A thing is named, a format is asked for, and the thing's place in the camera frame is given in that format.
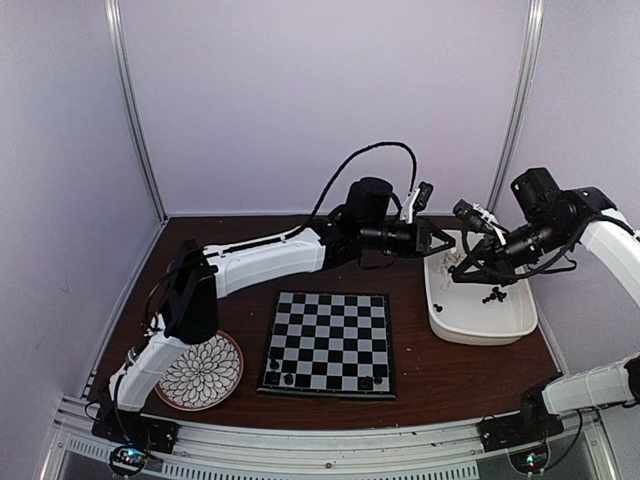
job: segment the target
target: robotic arm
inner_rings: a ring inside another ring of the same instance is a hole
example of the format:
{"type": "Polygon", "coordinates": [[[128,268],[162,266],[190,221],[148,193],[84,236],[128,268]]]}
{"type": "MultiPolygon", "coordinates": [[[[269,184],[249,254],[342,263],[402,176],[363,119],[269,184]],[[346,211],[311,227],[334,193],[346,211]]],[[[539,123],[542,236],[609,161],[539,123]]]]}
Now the robotic arm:
{"type": "MultiPolygon", "coordinates": [[[[462,243],[467,257],[451,269],[454,282],[509,285],[537,273],[568,271],[550,267],[580,242],[604,263],[640,307],[640,233],[628,225],[600,190],[560,190],[544,168],[528,170],[511,184],[511,190],[528,221],[512,232],[477,205],[464,200],[456,205],[454,213],[463,222],[462,243]],[[465,238],[469,230],[485,234],[472,250],[465,238]],[[557,253],[551,260],[534,265],[554,250],[557,253]],[[528,265],[529,271],[516,274],[515,269],[523,265],[528,265]]],[[[502,428],[512,434],[516,431],[521,439],[534,440],[549,428],[556,415],[593,406],[630,406],[639,401],[640,355],[636,353],[534,387],[523,395],[521,413],[509,426],[506,424],[510,420],[496,419],[482,422],[480,429],[489,433],[484,438],[502,428]]]]}
{"type": "MultiPolygon", "coordinates": [[[[452,248],[453,238],[428,219],[424,210],[433,186],[413,190],[395,218],[387,217],[395,195],[384,180],[366,177],[351,185],[347,201],[328,218],[248,242],[200,247],[189,240],[166,275],[167,288],[143,344],[99,392],[93,433],[139,451],[170,452],[177,426],[141,417],[139,411],[166,369],[191,345],[218,331],[217,301],[242,288],[300,272],[316,272],[360,260],[365,250],[420,258],[452,248]],[[435,246],[433,238],[438,239],[435,246]]],[[[136,462],[119,454],[120,463],[136,462]]]]}

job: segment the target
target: white plastic tray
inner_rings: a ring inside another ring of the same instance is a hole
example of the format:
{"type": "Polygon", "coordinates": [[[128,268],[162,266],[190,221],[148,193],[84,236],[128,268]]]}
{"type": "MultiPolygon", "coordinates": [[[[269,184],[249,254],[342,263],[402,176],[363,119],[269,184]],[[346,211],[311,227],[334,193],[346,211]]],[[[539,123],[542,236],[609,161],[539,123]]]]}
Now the white plastic tray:
{"type": "MultiPolygon", "coordinates": [[[[467,345],[506,345],[533,332],[538,325],[528,280],[508,287],[502,303],[482,299],[491,294],[493,285],[453,283],[447,269],[465,257],[459,231],[448,231],[456,239],[456,248],[424,259],[424,279],[429,304],[429,322],[433,332],[443,340],[467,345]],[[434,305],[442,307],[437,312],[434,305]]],[[[470,233],[469,246],[482,235],[470,233]]]]}

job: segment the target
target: brown tabletop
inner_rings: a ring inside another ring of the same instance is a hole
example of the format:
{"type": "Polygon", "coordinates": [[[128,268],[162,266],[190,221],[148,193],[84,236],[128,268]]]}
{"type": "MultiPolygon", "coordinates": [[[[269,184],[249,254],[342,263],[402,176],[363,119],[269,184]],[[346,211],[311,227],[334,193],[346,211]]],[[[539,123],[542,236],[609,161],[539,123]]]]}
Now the brown tabletop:
{"type": "MultiPolygon", "coordinates": [[[[95,390],[122,364],[141,337],[147,294],[166,271],[178,245],[195,238],[203,244],[232,243],[277,233],[302,217],[173,218],[152,252],[125,306],[102,359],[95,390]]],[[[435,219],[455,227],[452,218],[435,219]]],[[[244,374],[223,403],[202,412],[181,412],[151,393],[146,413],[239,427],[341,429],[409,426],[482,417],[519,408],[520,394],[556,372],[538,330],[514,344],[473,347],[445,342],[430,327],[421,260],[397,260],[379,271],[355,263],[335,270],[298,274],[246,288],[220,300],[220,328],[240,345],[244,374]],[[389,295],[396,400],[345,400],[258,394],[267,329],[278,290],[389,295]]]]}

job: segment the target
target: gray wall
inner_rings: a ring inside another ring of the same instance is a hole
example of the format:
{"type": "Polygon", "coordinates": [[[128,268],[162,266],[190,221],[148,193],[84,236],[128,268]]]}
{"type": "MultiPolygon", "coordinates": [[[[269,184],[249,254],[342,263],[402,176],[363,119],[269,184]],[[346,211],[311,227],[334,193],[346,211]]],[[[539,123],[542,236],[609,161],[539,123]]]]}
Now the gray wall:
{"type": "MultiPolygon", "coordinates": [[[[547,2],[542,47],[510,179],[547,166],[562,188],[594,185],[640,228],[640,9],[635,0],[547,2]]],[[[522,223],[510,191],[498,209],[522,223]]],[[[532,280],[571,372],[640,350],[640,315],[584,250],[576,272],[532,280]]],[[[605,412],[625,478],[640,478],[640,409],[605,412]]]]}
{"type": "MultiPolygon", "coordinates": [[[[173,214],[303,213],[351,152],[415,149],[436,185],[484,201],[520,66],[528,2],[325,0],[123,2],[149,152],[173,214]]],[[[404,196],[400,150],[358,159],[404,196]]]]}
{"type": "Polygon", "coordinates": [[[104,2],[0,2],[0,477],[31,478],[157,222],[104,2]]]}

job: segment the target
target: white plate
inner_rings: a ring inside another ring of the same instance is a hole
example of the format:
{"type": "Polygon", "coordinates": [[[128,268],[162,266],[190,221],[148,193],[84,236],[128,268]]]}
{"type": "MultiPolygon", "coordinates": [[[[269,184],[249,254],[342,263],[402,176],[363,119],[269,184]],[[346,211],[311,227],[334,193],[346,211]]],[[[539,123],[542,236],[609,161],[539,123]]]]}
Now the white plate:
{"type": "Polygon", "coordinates": [[[195,412],[226,399],[240,383],[244,360],[238,344],[219,331],[184,352],[156,384],[158,396],[178,410],[195,412]]]}

